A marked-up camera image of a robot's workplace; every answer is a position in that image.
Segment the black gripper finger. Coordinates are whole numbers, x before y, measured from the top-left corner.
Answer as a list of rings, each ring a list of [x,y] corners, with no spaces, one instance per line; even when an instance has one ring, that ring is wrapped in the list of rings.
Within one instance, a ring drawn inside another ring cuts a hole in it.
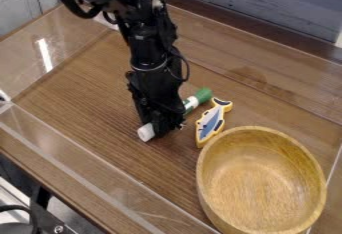
[[[152,108],[150,100],[143,94],[137,92],[132,93],[132,99],[135,102],[135,108],[137,111],[140,121],[143,124],[147,124],[152,121]]]
[[[158,138],[166,136],[172,130],[180,128],[184,122],[184,111],[152,112],[152,127]]]

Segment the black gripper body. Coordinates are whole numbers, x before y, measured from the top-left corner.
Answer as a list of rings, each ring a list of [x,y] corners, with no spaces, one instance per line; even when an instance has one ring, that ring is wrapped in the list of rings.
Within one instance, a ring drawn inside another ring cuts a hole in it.
[[[183,83],[182,63],[175,57],[159,63],[131,59],[132,70],[127,73],[128,90],[143,94],[151,104],[152,112],[184,111],[179,96]]]

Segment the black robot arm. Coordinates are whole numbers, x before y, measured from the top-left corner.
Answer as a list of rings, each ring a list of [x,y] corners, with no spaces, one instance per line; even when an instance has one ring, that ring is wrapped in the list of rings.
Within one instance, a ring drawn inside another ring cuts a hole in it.
[[[176,25],[166,0],[60,0],[77,17],[101,16],[119,28],[131,52],[125,74],[136,111],[158,137],[179,128],[186,108],[179,89],[190,65],[175,47]]]

